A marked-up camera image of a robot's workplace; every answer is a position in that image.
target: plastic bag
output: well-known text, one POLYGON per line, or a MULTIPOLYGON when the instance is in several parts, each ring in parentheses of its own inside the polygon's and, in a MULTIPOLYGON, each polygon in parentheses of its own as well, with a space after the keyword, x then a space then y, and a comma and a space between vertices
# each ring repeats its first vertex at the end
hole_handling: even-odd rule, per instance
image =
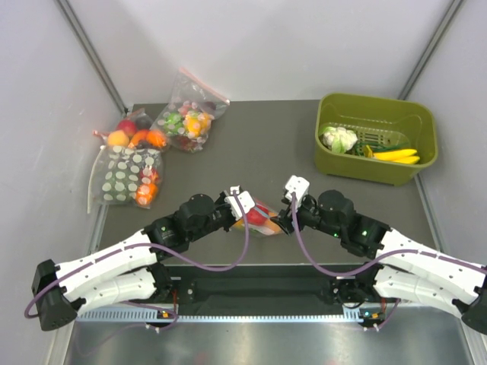
POLYGON ((109 146, 128 148, 155 148, 164 151, 169 148, 169 138, 159 129, 151 129, 154 121, 138 109, 119 121, 112 132, 93 131, 109 146))
POLYGON ((156 118, 154 127, 180 150, 197 152, 208 139, 212 122, 223 115, 230 100, 181 68, 169 104, 156 118))
MULTIPOLYGON (((254 236, 272 236, 282 233, 281 228, 270 220, 271 217, 278 215, 277 211, 255 198, 253 200, 256 206, 247 213, 250 232, 254 236)), ((233 227, 238 230, 245 230, 244 220, 240 219, 233 227)))
POLYGON ((88 213, 93 202, 150 208, 162 174, 162 154, 154 148, 103 146, 91 170, 88 213))

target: toy vegetable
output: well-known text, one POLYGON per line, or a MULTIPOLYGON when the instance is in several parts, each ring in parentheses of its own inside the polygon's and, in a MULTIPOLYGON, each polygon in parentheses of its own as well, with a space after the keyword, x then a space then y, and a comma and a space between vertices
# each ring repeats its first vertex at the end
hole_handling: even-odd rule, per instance
POLYGON ((323 144, 337 154, 351 150, 357 140, 355 132, 343 127, 326 127, 323 130, 323 144))

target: dark gray tabletop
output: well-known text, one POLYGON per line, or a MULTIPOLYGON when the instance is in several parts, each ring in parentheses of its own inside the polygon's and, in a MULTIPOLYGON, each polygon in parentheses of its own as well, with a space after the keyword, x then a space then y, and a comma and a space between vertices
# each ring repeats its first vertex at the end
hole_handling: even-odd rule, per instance
MULTIPOLYGON (((163 105, 144 105, 155 118, 163 105)), ((174 212, 191 195, 213 198, 230 186, 242 185, 257 199, 280 210, 282 187, 290 175, 311 183, 317 197, 338 189, 355 203, 355 209, 388 223, 412 239, 434 246, 425 212, 414 181, 400 186, 325 176, 314 166, 314 126, 318 100, 234 102, 213 123, 205 149, 188 154, 176 149, 165 156, 164 181, 150 210, 132 206, 110 207, 100 248, 105 248, 153 220, 174 212)), ((348 254, 339 241, 313 230, 303 231, 311 254, 322 263, 353 263, 362 259, 348 254)), ((205 264, 232 263, 242 250, 244 233, 215 232, 193 243, 185 255, 205 264)), ((166 263, 177 263, 170 259, 166 263)), ((295 236, 252 238, 243 263, 298 264, 307 260, 295 236)))

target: yellow vegetable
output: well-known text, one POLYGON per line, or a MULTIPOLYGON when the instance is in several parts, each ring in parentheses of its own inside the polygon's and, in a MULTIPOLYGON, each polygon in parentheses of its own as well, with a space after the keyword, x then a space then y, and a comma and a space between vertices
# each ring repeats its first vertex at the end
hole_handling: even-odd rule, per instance
POLYGON ((419 156, 409 156, 409 157, 400 158, 398 160, 394 160, 393 162, 407 163, 409 165, 413 165, 414 163, 417 163, 418 161, 419 161, 419 156))
POLYGON ((395 161, 399 160, 400 158, 409 157, 413 154, 416 154, 417 150, 413 150, 412 148, 404 148, 402 150, 396 151, 388 151, 388 152, 375 152, 374 158, 382 161, 395 161))

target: plastic basket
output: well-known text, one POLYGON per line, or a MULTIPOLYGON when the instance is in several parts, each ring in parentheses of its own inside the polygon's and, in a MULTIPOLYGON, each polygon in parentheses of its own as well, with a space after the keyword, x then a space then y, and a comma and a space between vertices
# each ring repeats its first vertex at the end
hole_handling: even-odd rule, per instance
POLYGON ((364 179, 399 186, 437 158, 438 146, 434 119, 423 105, 410 101, 365 97, 351 94, 330 94, 320 101, 315 130, 314 163, 322 173, 364 179), (325 126, 342 126, 357 133, 359 141, 401 144, 415 148, 419 163, 408 165, 366 158, 355 152, 336 154, 320 140, 325 126))

